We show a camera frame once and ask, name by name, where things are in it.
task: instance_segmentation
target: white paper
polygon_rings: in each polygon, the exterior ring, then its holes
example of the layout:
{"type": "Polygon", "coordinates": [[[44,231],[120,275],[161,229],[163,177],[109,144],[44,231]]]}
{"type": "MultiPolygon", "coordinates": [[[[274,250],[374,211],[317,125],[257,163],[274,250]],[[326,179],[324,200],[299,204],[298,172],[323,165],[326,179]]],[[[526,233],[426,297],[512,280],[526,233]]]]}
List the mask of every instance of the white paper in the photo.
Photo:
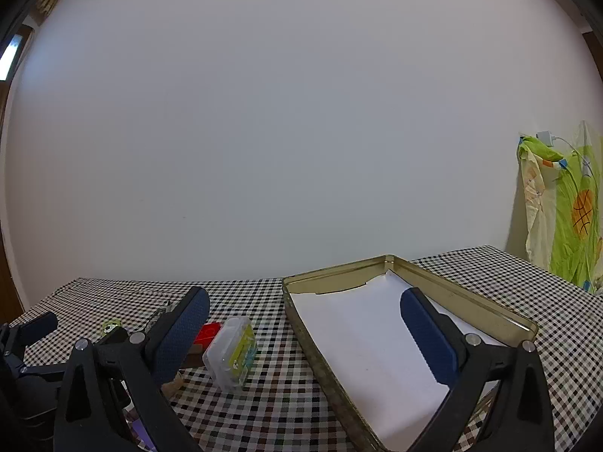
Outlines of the white paper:
{"type": "MultiPolygon", "coordinates": [[[[385,447],[405,451],[448,392],[436,382],[400,316],[411,287],[388,271],[364,286],[331,294],[291,294],[318,349],[385,447]]],[[[432,301],[464,333],[476,330],[432,301]]]]}

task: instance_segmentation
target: basketball print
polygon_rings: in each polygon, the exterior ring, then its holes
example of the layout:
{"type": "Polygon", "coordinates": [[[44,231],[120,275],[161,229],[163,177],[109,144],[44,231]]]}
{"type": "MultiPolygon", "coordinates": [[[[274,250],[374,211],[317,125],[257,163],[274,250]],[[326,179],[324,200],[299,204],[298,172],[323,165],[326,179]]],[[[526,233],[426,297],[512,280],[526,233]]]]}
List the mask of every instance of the basketball print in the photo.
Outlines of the basketball print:
{"type": "Polygon", "coordinates": [[[589,235],[590,222],[593,218],[593,197],[595,197],[593,191],[586,189],[581,191],[574,200],[572,223],[580,240],[589,235]]]}

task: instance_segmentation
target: table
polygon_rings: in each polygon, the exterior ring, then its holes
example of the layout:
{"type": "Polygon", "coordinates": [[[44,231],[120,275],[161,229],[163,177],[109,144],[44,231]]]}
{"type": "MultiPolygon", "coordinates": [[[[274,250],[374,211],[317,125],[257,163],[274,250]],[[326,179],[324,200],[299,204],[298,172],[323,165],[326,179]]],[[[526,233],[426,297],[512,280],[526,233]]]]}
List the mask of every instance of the table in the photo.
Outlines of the table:
{"type": "MultiPolygon", "coordinates": [[[[421,258],[415,264],[444,276],[536,321],[536,346],[549,384],[556,450],[569,450],[603,400],[603,299],[491,246],[421,258]]],[[[167,300],[190,287],[209,292],[209,321],[247,315],[260,353],[241,397],[211,384],[203,369],[182,371],[185,387],[171,405],[203,450],[352,451],[289,325],[281,279],[231,282],[136,282],[79,278],[57,289],[21,316],[25,322],[54,311],[58,329],[26,350],[25,362],[67,360],[80,336],[100,338],[101,323],[119,317],[138,331],[167,300]]],[[[480,421],[457,445],[474,441],[480,421]]]]}

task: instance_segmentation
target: blue gripper pad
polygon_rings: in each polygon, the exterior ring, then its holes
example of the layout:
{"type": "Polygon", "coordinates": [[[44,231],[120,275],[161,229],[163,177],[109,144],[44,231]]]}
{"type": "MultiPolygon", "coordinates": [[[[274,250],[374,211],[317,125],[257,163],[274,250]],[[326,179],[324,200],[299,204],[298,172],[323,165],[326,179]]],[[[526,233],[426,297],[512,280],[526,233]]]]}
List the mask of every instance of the blue gripper pad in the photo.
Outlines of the blue gripper pad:
{"type": "Polygon", "coordinates": [[[459,374],[456,352],[414,290],[418,289],[413,287],[402,293],[400,314],[435,380],[452,387],[459,374]]]}
{"type": "Polygon", "coordinates": [[[154,352],[151,374],[158,386],[174,379],[208,316],[209,295],[205,289],[200,288],[154,352]]]}

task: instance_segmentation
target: gold metal tray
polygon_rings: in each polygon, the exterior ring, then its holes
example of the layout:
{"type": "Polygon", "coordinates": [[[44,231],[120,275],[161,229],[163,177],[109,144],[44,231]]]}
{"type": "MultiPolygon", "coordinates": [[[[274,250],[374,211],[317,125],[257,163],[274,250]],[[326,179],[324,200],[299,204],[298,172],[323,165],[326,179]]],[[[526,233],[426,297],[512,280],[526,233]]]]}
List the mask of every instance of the gold metal tray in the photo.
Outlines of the gold metal tray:
{"type": "MultiPolygon", "coordinates": [[[[387,270],[391,270],[409,284],[418,287],[426,296],[471,326],[510,347],[518,346],[523,340],[534,341],[539,330],[538,325],[533,321],[394,255],[382,255],[368,260],[301,273],[284,279],[283,295],[287,317],[314,371],[314,376],[327,396],[335,415],[359,452],[390,451],[385,448],[360,415],[318,350],[295,309],[291,294],[325,294],[353,289],[382,275],[387,270]]],[[[476,411],[481,411],[484,406],[488,406],[490,399],[490,394],[484,397],[478,403],[476,411]]]]}

